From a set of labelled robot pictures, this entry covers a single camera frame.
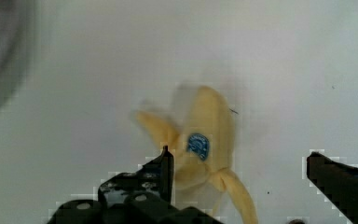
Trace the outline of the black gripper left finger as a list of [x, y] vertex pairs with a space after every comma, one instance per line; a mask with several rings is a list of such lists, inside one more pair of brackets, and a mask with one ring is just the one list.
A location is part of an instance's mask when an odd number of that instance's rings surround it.
[[172, 197], [174, 159], [164, 146], [160, 155], [136, 172], [119, 173], [98, 188], [98, 201], [105, 208], [124, 203], [134, 193], [148, 192], [167, 202]]

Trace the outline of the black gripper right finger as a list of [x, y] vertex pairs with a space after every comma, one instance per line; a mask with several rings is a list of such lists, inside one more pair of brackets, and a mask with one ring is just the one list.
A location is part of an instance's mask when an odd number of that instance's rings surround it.
[[352, 223], [358, 224], [358, 168], [319, 152], [307, 157], [308, 180]]

